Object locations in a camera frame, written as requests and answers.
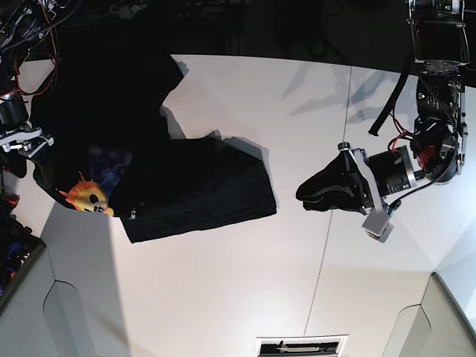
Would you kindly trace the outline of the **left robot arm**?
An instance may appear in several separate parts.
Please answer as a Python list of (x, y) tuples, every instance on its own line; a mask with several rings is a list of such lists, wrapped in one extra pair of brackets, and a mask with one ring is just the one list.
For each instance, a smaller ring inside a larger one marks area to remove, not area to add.
[[(412, 49), (397, 84), (370, 127), (377, 136), (390, 118), (398, 135), (377, 155), (352, 150), (347, 142), (322, 171), (297, 189), (305, 210), (345, 210), (391, 216), (402, 200), (421, 191), (418, 181), (443, 184), (466, 161), (465, 84), (460, 68), (470, 63), (464, 1), (408, 1)], [(417, 117), (407, 130), (395, 116), (396, 102), (411, 73), (416, 84)]]

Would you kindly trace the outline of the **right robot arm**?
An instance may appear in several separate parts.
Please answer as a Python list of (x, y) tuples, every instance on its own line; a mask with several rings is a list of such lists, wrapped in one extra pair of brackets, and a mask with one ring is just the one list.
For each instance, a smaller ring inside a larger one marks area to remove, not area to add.
[(1, 150), (32, 158), (54, 139), (29, 122), (19, 69), (30, 50), (51, 32), (47, 1), (1, 2)]

